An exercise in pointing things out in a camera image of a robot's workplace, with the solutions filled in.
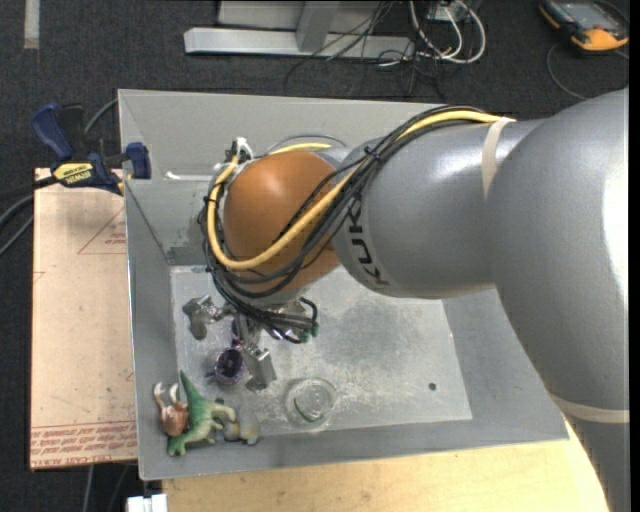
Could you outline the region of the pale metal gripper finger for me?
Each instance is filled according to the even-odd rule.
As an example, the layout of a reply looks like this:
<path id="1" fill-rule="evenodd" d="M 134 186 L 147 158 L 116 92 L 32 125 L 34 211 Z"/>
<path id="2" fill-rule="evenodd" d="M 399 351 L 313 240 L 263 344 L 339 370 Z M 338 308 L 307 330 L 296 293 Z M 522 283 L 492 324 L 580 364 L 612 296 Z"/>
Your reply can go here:
<path id="1" fill-rule="evenodd" d="M 268 348 L 247 346 L 243 348 L 243 357 L 251 375 L 246 387 L 252 392 L 268 388 L 277 380 L 271 353 Z"/>
<path id="2" fill-rule="evenodd" d="M 189 330 L 196 340 L 203 340 L 207 336 L 208 326 L 224 314 L 224 309 L 216 306 L 210 295 L 190 299 L 182 311 L 188 317 Z"/>

